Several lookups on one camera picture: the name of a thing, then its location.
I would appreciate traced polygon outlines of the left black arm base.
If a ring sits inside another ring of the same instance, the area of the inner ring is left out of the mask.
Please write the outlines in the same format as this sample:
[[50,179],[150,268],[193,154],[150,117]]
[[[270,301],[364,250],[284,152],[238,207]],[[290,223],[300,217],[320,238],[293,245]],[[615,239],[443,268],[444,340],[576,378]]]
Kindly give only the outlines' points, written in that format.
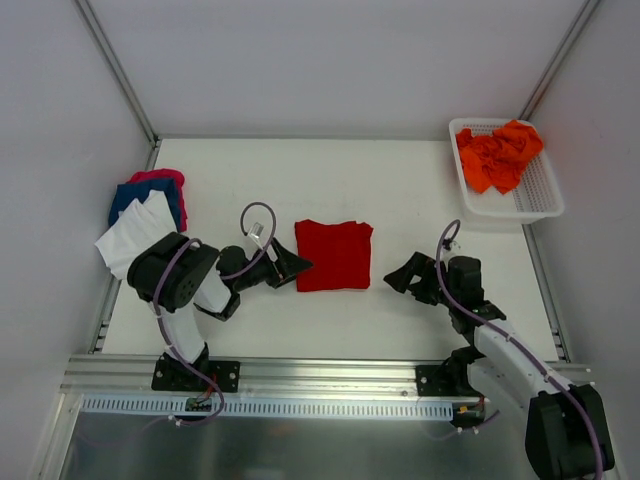
[[191,365],[198,374],[186,368],[179,360],[163,353],[157,360],[151,381],[153,391],[163,392],[211,392],[215,383],[223,393],[236,393],[241,373],[241,363],[229,360],[211,360],[208,346]]

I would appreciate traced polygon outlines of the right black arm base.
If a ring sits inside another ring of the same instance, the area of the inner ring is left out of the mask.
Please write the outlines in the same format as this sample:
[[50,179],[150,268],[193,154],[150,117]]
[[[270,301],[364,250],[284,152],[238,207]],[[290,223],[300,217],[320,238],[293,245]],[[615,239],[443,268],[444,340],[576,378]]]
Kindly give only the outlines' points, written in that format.
[[468,368],[485,357],[475,347],[454,350],[438,364],[418,364],[414,367],[415,386],[419,397],[488,397],[474,389]]

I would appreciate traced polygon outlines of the red t shirt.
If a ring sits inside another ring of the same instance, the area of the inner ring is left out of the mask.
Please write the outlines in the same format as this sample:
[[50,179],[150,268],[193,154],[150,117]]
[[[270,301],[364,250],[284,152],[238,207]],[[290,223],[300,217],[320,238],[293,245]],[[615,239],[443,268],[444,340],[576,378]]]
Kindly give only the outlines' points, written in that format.
[[372,235],[365,222],[322,224],[307,219],[295,223],[298,255],[312,262],[298,275],[297,291],[366,290],[371,285]]

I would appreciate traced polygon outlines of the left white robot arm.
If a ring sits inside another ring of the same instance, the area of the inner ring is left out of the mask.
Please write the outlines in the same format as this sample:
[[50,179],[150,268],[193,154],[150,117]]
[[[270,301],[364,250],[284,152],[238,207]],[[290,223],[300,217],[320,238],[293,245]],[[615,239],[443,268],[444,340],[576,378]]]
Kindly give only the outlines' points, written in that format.
[[136,257],[127,283],[147,303],[158,322],[171,359],[174,378],[188,390],[208,381],[209,367],[199,360],[207,350],[195,313],[229,320],[241,304],[240,294],[262,283],[278,289],[312,269],[313,263],[272,239],[267,249],[248,257],[240,246],[218,250],[179,233],[169,233]]

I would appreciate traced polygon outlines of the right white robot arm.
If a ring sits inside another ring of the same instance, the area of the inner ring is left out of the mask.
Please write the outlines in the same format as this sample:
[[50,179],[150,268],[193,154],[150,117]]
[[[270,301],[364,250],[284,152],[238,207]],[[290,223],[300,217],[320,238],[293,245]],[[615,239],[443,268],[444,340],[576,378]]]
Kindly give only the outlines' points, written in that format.
[[489,399],[524,431],[527,459],[541,479],[602,478],[615,457],[602,398],[542,361],[485,297],[480,260],[438,261],[416,252],[384,278],[395,291],[447,308],[467,342],[437,367],[416,368],[419,395]]

